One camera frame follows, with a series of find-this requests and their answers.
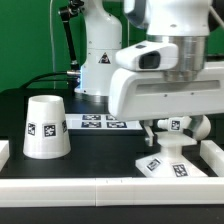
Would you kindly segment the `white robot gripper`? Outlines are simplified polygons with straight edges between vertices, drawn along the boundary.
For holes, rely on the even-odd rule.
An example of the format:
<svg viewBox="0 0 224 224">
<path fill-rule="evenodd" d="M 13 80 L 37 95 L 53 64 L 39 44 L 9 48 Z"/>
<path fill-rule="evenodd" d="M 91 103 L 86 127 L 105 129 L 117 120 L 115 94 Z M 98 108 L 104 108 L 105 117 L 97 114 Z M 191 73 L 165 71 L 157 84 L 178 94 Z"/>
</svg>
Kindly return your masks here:
<svg viewBox="0 0 224 224">
<path fill-rule="evenodd" d="M 152 147 L 150 119 L 224 113 L 224 65 L 206 65 L 190 82 L 120 68 L 111 80 L 108 110 L 119 121 L 144 120 L 145 142 Z"/>
</svg>

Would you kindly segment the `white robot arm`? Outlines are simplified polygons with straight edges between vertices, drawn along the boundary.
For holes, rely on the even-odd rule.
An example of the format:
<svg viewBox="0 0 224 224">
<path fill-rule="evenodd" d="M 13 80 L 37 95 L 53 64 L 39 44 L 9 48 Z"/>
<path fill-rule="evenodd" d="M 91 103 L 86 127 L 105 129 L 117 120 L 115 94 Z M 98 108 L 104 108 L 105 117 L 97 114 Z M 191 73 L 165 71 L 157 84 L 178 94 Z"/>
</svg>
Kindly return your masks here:
<svg viewBox="0 0 224 224">
<path fill-rule="evenodd" d="M 224 61 L 204 59 L 212 0 L 137 0 L 125 14 L 147 30 L 148 40 L 118 51 L 115 67 L 92 52 L 81 69 L 80 92 L 106 96 L 120 121 L 173 118 L 197 140 L 210 132 L 206 116 L 224 112 Z"/>
</svg>

